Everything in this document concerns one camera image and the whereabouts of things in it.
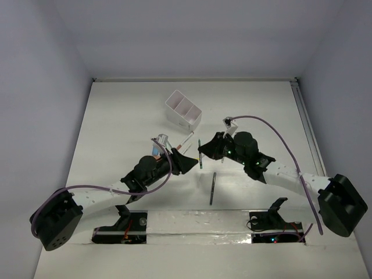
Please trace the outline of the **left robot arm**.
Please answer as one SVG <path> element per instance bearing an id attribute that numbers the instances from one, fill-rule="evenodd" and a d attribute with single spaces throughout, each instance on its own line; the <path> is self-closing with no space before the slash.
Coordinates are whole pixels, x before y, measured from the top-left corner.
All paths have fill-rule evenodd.
<path id="1" fill-rule="evenodd" d="M 87 217 L 112 206 L 119 209 L 110 213 L 108 222 L 121 230 L 128 225 L 128 203 L 150 194 L 148 187 L 159 180 L 166 183 L 171 176 L 186 174 L 197 164 L 197 159 L 173 148 L 158 159 L 142 157 L 125 177 L 108 187 L 74 185 L 57 189 L 31 215 L 31 232 L 46 251 L 53 251 L 82 231 Z"/>

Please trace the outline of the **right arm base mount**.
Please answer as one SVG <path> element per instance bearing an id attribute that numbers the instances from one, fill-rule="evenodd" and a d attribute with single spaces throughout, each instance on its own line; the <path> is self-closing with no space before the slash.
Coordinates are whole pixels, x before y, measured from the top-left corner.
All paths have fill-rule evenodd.
<path id="1" fill-rule="evenodd" d="M 267 210 L 249 213 L 246 227 L 252 232 L 253 244 L 306 243 L 302 224 L 286 222 L 279 214 L 287 200 L 278 198 Z"/>

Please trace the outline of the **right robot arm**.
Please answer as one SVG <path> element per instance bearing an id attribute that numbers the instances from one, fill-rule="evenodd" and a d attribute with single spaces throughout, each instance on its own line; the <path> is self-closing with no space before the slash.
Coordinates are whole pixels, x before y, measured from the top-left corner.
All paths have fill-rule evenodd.
<path id="1" fill-rule="evenodd" d="M 316 176 L 284 165 L 260 152 L 257 140 L 249 132 L 235 135 L 217 132 L 198 151 L 213 160 L 235 161 L 243 165 L 249 178 L 304 196 L 309 204 L 304 216 L 341 237 L 349 237 L 368 210 L 367 203 L 346 176 Z"/>

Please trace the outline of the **green fineliner pen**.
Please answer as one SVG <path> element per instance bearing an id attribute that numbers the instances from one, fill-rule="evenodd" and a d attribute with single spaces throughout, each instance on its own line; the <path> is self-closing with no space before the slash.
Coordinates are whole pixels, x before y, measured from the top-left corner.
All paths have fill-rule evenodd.
<path id="1" fill-rule="evenodd" d="M 201 147 L 201 140 L 198 139 L 199 168 L 202 170 L 203 169 L 203 163 L 202 163 L 202 153 L 199 150 L 200 147 Z"/>

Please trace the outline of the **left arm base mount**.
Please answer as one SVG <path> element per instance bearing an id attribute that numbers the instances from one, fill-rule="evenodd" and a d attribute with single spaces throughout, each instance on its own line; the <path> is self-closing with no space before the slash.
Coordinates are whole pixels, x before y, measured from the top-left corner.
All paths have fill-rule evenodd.
<path id="1" fill-rule="evenodd" d="M 147 211 L 131 212 L 126 205 L 116 206 L 119 219 L 112 226 L 94 229 L 91 241 L 95 244 L 146 244 Z"/>

